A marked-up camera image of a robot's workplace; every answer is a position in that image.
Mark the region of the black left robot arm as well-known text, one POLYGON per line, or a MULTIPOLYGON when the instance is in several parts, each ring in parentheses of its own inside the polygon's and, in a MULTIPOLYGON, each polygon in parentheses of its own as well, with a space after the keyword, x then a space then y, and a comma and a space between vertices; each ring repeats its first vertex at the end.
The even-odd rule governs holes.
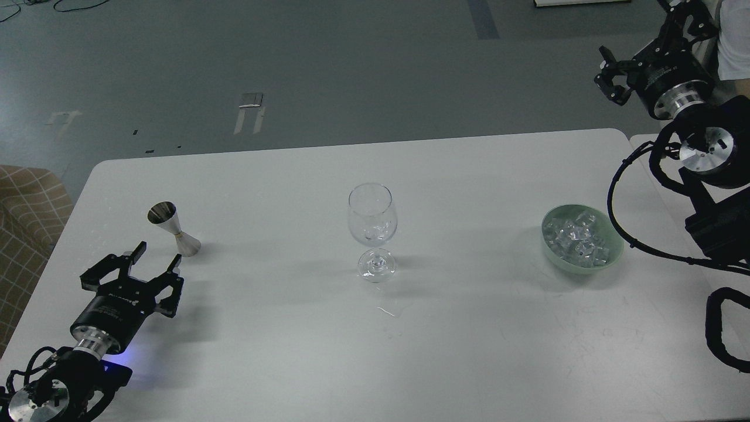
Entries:
POLYGON ((107 360, 131 344, 147 317, 173 318, 184 278, 177 254, 152 280, 131 275, 146 251, 108 254, 81 276, 82 289, 94 296, 70 326, 75 346, 45 346, 24 370, 12 370, 2 388, 3 421, 92 421, 112 403, 133 376, 128 366, 107 360))

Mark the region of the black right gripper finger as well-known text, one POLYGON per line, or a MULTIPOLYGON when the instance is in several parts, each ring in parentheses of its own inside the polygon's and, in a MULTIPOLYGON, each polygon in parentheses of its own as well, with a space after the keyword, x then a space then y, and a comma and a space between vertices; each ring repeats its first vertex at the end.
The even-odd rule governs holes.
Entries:
POLYGON ((689 51, 709 59, 720 34, 720 1, 660 1, 665 21, 659 32, 659 55, 689 51))
POLYGON ((612 51, 606 46, 600 46, 598 53, 602 56, 600 70, 594 77, 594 83, 609 101, 619 106, 625 105, 632 95, 633 88, 629 85, 615 83, 616 77, 630 77, 631 74, 640 72, 642 64, 639 61, 617 60, 612 51))

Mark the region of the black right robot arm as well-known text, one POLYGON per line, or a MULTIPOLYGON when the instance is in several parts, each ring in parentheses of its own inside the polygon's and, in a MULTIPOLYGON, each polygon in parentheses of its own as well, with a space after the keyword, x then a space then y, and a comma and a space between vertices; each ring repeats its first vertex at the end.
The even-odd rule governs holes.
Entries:
POLYGON ((607 194, 614 230, 630 247, 672 261, 748 275, 748 98, 710 102, 715 80, 694 56, 696 43, 717 38, 720 28, 702 1, 661 1, 659 34, 629 60, 605 46, 595 84, 609 101, 624 105, 636 93, 646 111, 666 125, 622 161, 607 194), (648 154, 649 170, 665 189, 694 208, 686 232, 702 258, 675 256, 648 246, 621 227, 613 197, 626 168, 648 154))

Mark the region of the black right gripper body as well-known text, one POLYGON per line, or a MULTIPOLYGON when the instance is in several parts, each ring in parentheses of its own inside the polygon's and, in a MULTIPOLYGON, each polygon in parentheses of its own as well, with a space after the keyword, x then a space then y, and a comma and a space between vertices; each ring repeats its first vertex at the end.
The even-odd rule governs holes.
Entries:
POLYGON ((707 104, 715 89, 709 72, 685 48, 667 50, 653 42, 633 60, 633 90, 655 120, 672 120, 688 108, 707 104))

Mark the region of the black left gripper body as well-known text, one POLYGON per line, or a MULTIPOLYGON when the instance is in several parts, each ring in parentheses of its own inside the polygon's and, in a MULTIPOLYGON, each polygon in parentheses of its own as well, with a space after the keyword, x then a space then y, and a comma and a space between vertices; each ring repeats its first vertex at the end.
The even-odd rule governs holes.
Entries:
POLYGON ((99 286, 96 296, 73 321, 70 333, 78 341, 103 341, 107 345, 104 353, 118 355, 126 350, 155 305, 155 294, 143 281, 109 281, 99 286))

